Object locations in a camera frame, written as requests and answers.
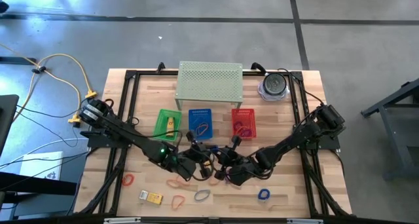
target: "red basket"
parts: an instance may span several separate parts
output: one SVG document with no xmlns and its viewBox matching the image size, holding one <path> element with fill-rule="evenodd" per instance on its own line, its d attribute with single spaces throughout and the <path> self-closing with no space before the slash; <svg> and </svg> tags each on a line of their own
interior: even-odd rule
<svg viewBox="0 0 419 224">
<path fill-rule="evenodd" d="M 256 138 L 254 109 L 231 109 L 233 135 L 243 139 Z"/>
</svg>

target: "wooden table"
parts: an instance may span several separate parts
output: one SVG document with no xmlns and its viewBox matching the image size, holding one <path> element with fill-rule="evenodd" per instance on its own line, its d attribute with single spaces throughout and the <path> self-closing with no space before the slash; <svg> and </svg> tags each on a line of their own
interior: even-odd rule
<svg viewBox="0 0 419 224">
<path fill-rule="evenodd" d="M 103 99 L 111 98 L 119 105 L 120 95 L 126 69 L 110 69 L 103 91 Z M 306 90 L 325 102 L 325 94 L 319 71 L 303 71 Z M 244 102 L 242 108 L 255 110 L 257 138 L 244 140 L 237 151 L 248 155 L 260 147 L 274 145 L 291 133 L 294 117 L 291 97 L 279 102 L 266 102 L 257 93 L 257 84 L 263 77 L 244 77 Z M 176 110 L 174 94 L 176 76 L 141 76 L 134 116 L 139 119 L 136 130 L 151 135 L 160 109 Z M 128 112 L 130 93 L 124 112 Z M 310 110 L 318 105 L 318 101 L 307 95 Z M 211 143 L 229 145 L 232 136 L 230 103 L 185 102 L 182 110 L 180 129 L 188 128 L 188 110 L 211 108 L 213 118 L 213 134 Z M 181 151 L 190 145 L 184 137 Z M 77 197 L 75 211 L 83 209 L 97 193 L 103 183 L 109 149 L 98 149 L 90 155 L 86 162 L 84 174 Z M 323 182 L 329 192 L 342 208 L 351 213 L 348 194 L 339 160 L 330 151 L 319 151 Z M 141 149 L 133 146 L 127 156 L 125 173 L 135 176 L 133 184 L 122 186 L 118 216 L 166 216 L 166 217 L 309 217 L 306 188 L 302 175 L 301 157 L 297 150 L 284 155 L 277 163 L 272 177 L 268 180 L 252 178 L 241 187 L 227 185 L 224 182 L 210 186 L 209 181 L 191 180 L 191 185 L 183 189 L 173 189 L 166 185 L 167 179 L 174 179 L 176 174 L 169 173 L 147 161 Z M 257 200 L 262 188 L 271 192 L 270 199 L 265 203 Z M 209 198 L 203 202 L 195 202 L 195 192 L 210 189 Z M 141 190 L 159 193 L 164 196 L 160 206 L 141 202 L 138 196 Z M 321 211 L 317 189 L 313 189 L 316 207 Z M 174 211 L 171 201 L 174 195 L 183 195 L 186 201 L 182 207 Z M 110 188 L 107 208 L 111 205 L 113 186 Z"/>
</svg>

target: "concrete floor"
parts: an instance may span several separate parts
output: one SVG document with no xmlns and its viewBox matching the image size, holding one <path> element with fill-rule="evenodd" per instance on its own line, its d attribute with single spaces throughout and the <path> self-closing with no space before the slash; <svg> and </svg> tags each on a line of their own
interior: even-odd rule
<svg viewBox="0 0 419 224">
<path fill-rule="evenodd" d="M 292 18 L 289 0 L 4 0 L 11 12 L 93 14 L 105 16 L 176 16 Z M 297 0 L 301 18 L 415 20 L 417 0 Z M 385 182 L 382 173 L 395 168 L 381 118 L 365 120 L 359 112 L 419 76 L 419 26 L 303 25 L 310 69 L 320 70 L 327 101 L 345 118 L 340 136 L 346 184 L 352 210 L 360 217 L 419 222 L 419 181 Z M 293 24 L 221 24 L 168 22 L 66 22 L 1 20 L 1 42 L 26 56 L 54 53 L 76 57 L 92 87 L 101 93 L 107 70 L 115 67 L 177 67 L 181 60 L 259 62 L 267 68 L 302 69 Z M 0 49 L 0 55 L 11 56 Z M 86 86 L 78 67 L 64 58 L 46 65 L 58 76 Z M 18 94 L 24 101 L 30 67 L 2 65 L 0 94 Z M 28 108 L 63 115 L 76 108 L 67 85 L 42 76 Z M 25 113 L 59 133 L 74 138 L 64 119 Z M 20 117 L 13 125 L 0 164 L 58 138 Z M 63 143 L 45 151 L 83 152 Z M 62 179 L 76 182 L 84 166 L 80 158 L 63 167 Z M 18 172 L 19 164 L 8 172 Z M 18 206 L 16 214 L 66 211 L 71 197 L 49 204 L 42 197 Z M 7 211 L 0 213 L 6 218 Z"/>
</svg>

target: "yellow object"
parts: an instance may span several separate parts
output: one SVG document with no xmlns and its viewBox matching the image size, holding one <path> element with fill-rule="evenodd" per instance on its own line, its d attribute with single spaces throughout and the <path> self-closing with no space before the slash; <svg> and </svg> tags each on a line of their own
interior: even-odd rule
<svg viewBox="0 0 419 224">
<path fill-rule="evenodd" d="M 68 120 L 68 123 L 74 123 L 74 122 L 81 122 L 81 119 L 77 114 L 74 114 L 73 117 Z"/>
<path fill-rule="evenodd" d="M 166 132 L 170 132 L 175 130 L 175 119 L 173 117 L 168 118 L 168 126 L 166 128 Z M 167 133 L 166 136 L 173 137 L 175 132 Z"/>
<path fill-rule="evenodd" d="M 88 92 L 87 92 L 87 95 L 86 95 L 86 98 L 90 98 L 90 97 L 94 97 L 94 96 L 96 96 L 97 95 L 97 93 L 96 92 L 94 92 L 91 88 L 90 88 L 90 84 L 89 84 L 89 82 L 88 82 L 88 79 L 87 79 L 87 75 L 86 75 L 86 72 L 84 71 L 84 68 L 83 68 L 83 66 L 80 64 L 80 62 L 78 61 L 78 60 L 76 60 L 74 57 L 72 57 L 72 56 L 70 56 L 70 55 L 68 55 L 68 54 L 52 54 L 52 55 L 50 55 L 50 56 L 47 56 L 47 57 L 45 57 L 45 58 L 43 58 L 42 60 L 40 60 L 38 63 L 35 63 L 35 62 L 33 62 L 33 61 L 31 61 L 29 58 L 26 58 L 25 56 L 23 56 L 22 54 L 20 54 L 20 53 L 18 53 L 18 52 L 16 52 L 15 50 L 13 50 L 13 49 L 11 49 L 11 48 L 9 48 L 9 47 L 7 47 L 7 46 L 5 46 L 5 45 L 3 45 L 3 44 L 1 44 L 0 43 L 0 46 L 2 46 L 2 47 L 4 47 L 4 48 L 6 48 L 6 49 L 8 49 L 8 50 L 10 50 L 11 52 L 13 52 L 15 55 L 17 55 L 17 56 L 19 56 L 19 57 L 22 57 L 23 59 L 25 59 L 25 60 L 27 60 L 29 63 L 31 63 L 31 64 L 33 64 L 34 66 L 36 66 L 36 68 L 37 69 L 39 69 L 39 68 L 41 68 L 41 64 L 44 62 L 44 61 L 46 61 L 46 60 L 48 60 L 48 59 L 50 59 L 50 58 L 52 58 L 52 57 L 55 57 L 55 56 L 65 56 L 65 57 L 68 57 L 68 58 L 70 58 L 70 59 L 72 59 L 79 67 L 80 67 L 80 69 L 81 69 L 81 71 L 82 71 L 82 73 L 83 73 L 83 76 L 84 76 L 84 80 L 86 81 L 86 85 L 87 85 L 87 89 L 88 89 Z M 69 86 L 71 86 L 72 88 L 74 88 L 74 90 L 76 91 L 76 93 L 77 93 L 77 99 L 78 99 L 78 104 L 77 104 L 77 108 L 76 109 L 79 109 L 79 107 L 80 107 L 80 103 L 81 103 L 81 100 L 80 100 L 80 92 L 79 92 L 79 90 L 73 85 L 73 84 L 71 84 L 71 83 L 69 83 L 69 82 L 67 82 L 66 80 L 63 80 L 63 79 L 61 79 L 61 78 L 59 78 L 59 77 L 56 77 L 56 76 L 54 76 L 53 74 L 51 74 L 49 71 L 47 71 L 47 70 L 45 70 L 45 73 L 47 73 L 48 75 L 50 75 L 52 78 L 54 78 L 54 79 L 56 79 L 56 80 L 58 80 L 58 81 L 61 81 L 61 82 L 63 82 L 63 83 L 66 83 L 66 84 L 68 84 Z M 17 118 L 18 118 L 18 116 L 19 116 L 19 114 L 22 112 L 22 110 L 23 110 L 23 108 L 26 106 L 26 104 L 28 103 L 28 101 L 29 101 L 29 99 L 31 98 L 31 95 L 32 95 L 32 92 L 33 92 L 33 89 L 34 89 L 34 78 L 35 78 L 35 73 L 34 74 L 32 74 L 32 78 L 31 78 L 31 83 L 30 83 L 30 86 L 29 86 L 29 91 L 28 91 L 28 93 L 27 93 L 27 96 L 26 96 L 26 99 L 25 99 L 25 102 L 23 103 L 23 105 L 22 105 L 22 107 L 19 109 L 19 111 L 15 114 L 15 116 L 14 116 L 14 118 L 13 118 L 13 121 L 15 121 Z M 78 119 L 78 116 L 77 116 L 77 113 L 75 114 L 75 115 L 73 115 L 73 118 L 72 119 L 69 119 L 68 120 L 68 122 L 70 122 L 70 123 L 72 123 L 72 122 L 80 122 L 80 119 Z"/>
<path fill-rule="evenodd" d="M 89 91 L 87 92 L 87 95 L 85 96 L 85 98 L 95 98 L 97 95 L 98 95 L 98 93 L 96 93 L 96 92 L 94 92 L 94 91 L 89 90 Z"/>
<path fill-rule="evenodd" d="M 163 196 L 148 191 L 141 191 L 141 193 L 139 194 L 139 199 L 160 205 L 162 204 Z"/>
</svg>

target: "blue rubber band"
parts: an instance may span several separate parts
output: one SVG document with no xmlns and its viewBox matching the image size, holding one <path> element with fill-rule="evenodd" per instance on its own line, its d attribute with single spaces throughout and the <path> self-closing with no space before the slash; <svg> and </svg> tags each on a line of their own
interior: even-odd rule
<svg viewBox="0 0 419 224">
<path fill-rule="evenodd" d="M 207 195 L 204 198 L 199 198 L 199 199 L 196 198 L 200 193 L 207 193 Z M 205 199 L 207 199 L 208 197 L 210 197 L 210 194 L 211 194 L 211 190 L 209 190 L 209 189 L 201 190 L 201 191 L 198 191 L 198 192 L 195 193 L 194 199 L 197 202 L 201 202 L 201 201 L 204 201 Z"/>
<path fill-rule="evenodd" d="M 270 191 L 268 189 L 261 189 L 259 191 L 259 194 L 257 195 L 257 198 L 259 200 L 267 200 L 270 197 Z"/>
</svg>

